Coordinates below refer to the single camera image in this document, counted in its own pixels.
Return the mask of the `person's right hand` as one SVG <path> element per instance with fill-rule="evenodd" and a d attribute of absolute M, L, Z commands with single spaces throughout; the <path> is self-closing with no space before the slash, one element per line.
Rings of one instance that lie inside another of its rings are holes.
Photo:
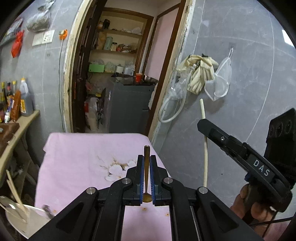
<path fill-rule="evenodd" d="M 240 193 L 236 196 L 233 205 L 230 209 L 240 218 L 243 218 L 247 212 L 244 205 L 244 199 L 248 194 L 248 184 L 244 185 L 240 190 Z M 251 207 L 251 215 L 255 220 L 259 222 L 271 221 L 275 212 L 270 208 L 265 208 L 259 203 L 255 202 Z M 273 223 L 269 227 L 267 225 L 256 226 L 254 231 L 263 237 L 265 240 L 278 240 L 282 235 L 282 225 Z"/>

